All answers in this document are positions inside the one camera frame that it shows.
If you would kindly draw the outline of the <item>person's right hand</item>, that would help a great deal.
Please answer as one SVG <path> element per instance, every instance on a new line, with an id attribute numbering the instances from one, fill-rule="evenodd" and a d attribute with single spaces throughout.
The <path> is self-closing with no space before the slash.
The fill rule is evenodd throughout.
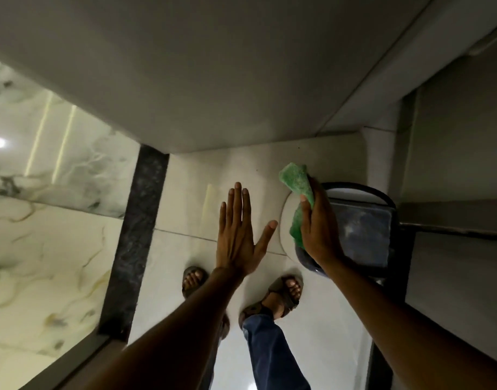
<path id="1" fill-rule="evenodd" d="M 314 191 L 315 203 L 311 214 L 310 236 L 304 242 L 304 250 L 331 278 L 343 264 L 345 255 L 339 239 L 336 217 L 328 196 L 315 178 L 309 176 L 309 180 Z"/>

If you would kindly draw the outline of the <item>person's left hand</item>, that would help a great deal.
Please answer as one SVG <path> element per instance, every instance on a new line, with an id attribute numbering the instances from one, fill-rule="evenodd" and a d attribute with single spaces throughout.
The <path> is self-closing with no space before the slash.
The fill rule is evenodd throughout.
<path id="1" fill-rule="evenodd" d="M 252 274 L 265 257 L 254 256 L 254 246 L 258 241 L 254 241 L 251 197 L 246 188 L 243 188 L 243 191 L 243 223 L 238 233 L 234 233 L 233 230 L 234 187 L 228 191 L 225 202 L 227 204 L 226 230 L 223 237 L 220 240 L 217 239 L 216 253 L 216 267 L 231 270 L 242 279 Z"/>

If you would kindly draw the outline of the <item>green cleaning cloth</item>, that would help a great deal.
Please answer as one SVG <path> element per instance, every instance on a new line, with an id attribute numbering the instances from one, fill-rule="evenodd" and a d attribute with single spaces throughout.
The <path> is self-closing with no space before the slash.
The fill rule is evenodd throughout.
<path id="1" fill-rule="evenodd" d="M 310 209 L 313 209 L 315 203 L 314 191 L 310 185 L 308 171 L 306 165 L 297 165 L 296 163 L 289 163 L 278 174 L 280 182 L 282 182 L 292 194 L 297 197 L 304 196 L 306 201 L 310 204 Z M 302 236 L 303 224 L 303 210 L 299 203 L 297 208 L 293 211 L 291 224 L 289 227 L 289 234 L 295 245 L 304 249 L 304 242 Z"/>

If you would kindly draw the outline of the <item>person's left forearm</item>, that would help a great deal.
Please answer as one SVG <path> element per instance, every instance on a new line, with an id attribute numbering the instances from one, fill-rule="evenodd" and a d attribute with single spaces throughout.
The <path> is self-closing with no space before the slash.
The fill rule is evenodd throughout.
<path id="1" fill-rule="evenodd" d="M 85 390 L 210 390 L 226 308 L 245 275 L 217 268 L 163 321 L 129 345 Z"/>

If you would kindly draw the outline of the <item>person's right forearm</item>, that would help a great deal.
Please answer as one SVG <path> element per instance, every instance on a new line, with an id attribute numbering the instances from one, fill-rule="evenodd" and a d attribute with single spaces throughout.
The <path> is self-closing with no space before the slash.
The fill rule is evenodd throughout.
<path id="1" fill-rule="evenodd" d="M 394 374 L 410 390 L 497 390 L 497 361 L 335 256 L 321 261 Z"/>

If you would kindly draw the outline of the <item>brown right sandal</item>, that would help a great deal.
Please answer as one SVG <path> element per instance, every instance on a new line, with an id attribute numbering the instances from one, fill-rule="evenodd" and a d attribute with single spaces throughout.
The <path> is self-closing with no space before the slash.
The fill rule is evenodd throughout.
<path id="1" fill-rule="evenodd" d="M 242 329 L 249 318 L 263 316 L 275 322 L 297 308 L 303 293 L 304 282 L 300 275 L 287 274 L 275 280 L 262 300 L 246 306 L 239 314 Z"/>

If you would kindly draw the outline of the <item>brown sandal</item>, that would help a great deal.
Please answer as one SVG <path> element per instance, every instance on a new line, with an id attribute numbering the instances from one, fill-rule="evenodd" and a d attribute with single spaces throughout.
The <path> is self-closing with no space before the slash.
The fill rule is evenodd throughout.
<path id="1" fill-rule="evenodd" d="M 275 280 L 262 300 L 246 306 L 239 314 L 242 329 L 249 318 L 263 316 L 275 322 L 297 308 L 303 293 L 304 282 L 300 275 L 287 274 Z"/>
<path id="2" fill-rule="evenodd" d="M 182 275 L 182 295 L 186 300 L 195 291 L 197 291 L 209 278 L 205 269 L 198 266 L 190 266 L 184 270 Z M 230 319 L 227 313 L 224 313 L 219 327 L 219 342 L 223 341 L 230 331 Z"/>

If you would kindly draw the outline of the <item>brown left sandal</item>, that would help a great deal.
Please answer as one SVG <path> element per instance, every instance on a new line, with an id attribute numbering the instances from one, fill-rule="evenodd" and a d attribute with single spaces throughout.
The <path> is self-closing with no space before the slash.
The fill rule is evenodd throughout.
<path id="1" fill-rule="evenodd" d="M 186 300 L 195 291 L 197 291 L 209 278 L 205 269 L 198 266 L 190 266 L 184 270 L 182 275 L 182 295 Z M 230 319 L 227 313 L 224 313 L 219 327 L 219 342 L 223 341 L 230 331 Z"/>

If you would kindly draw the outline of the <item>dark stone threshold strip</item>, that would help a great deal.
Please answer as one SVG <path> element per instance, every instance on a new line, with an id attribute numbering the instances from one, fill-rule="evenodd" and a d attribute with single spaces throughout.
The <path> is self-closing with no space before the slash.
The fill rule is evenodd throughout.
<path id="1" fill-rule="evenodd" d="M 156 225 L 169 154 L 141 144 L 98 334 L 128 342 Z"/>

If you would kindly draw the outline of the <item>blue jeans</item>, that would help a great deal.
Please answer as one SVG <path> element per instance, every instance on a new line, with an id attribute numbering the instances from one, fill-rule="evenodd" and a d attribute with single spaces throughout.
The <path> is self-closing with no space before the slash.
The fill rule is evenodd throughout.
<path id="1" fill-rule="evenodd" d="M 270 310 L 247 317 L 241 329 L 257 390 L 311 390 Z"/>

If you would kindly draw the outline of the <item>grey metal rail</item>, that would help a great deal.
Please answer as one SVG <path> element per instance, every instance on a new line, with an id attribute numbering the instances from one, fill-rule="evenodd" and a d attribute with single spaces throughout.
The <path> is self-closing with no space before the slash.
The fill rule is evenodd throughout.
<path id="1" fill-rule="evenodd" d="M 452 228 L 434 225 L 420 225 L 414 223 L 400 223 L 400 227 L 409 231 L 436 233 L 441 235 L 464 236 L 467 238 L 476 238 L 481 240 L 497 241 L 497 231 L 474 230 L 463 228 Z"/>

